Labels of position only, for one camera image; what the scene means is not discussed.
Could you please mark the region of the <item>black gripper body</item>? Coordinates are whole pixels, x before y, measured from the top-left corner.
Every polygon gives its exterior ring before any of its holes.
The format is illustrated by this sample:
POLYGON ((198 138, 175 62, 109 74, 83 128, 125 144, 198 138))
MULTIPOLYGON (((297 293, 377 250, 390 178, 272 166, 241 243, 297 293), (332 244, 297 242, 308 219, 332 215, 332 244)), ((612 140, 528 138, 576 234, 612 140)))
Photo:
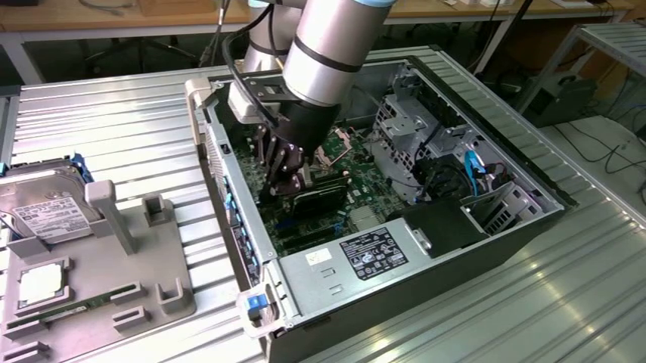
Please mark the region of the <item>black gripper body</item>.
POLYGON ((276 134, 288 143, 314 152, 322 145, 341 113, 342 105, 322 107, 308 101, 282 103, 276 134))

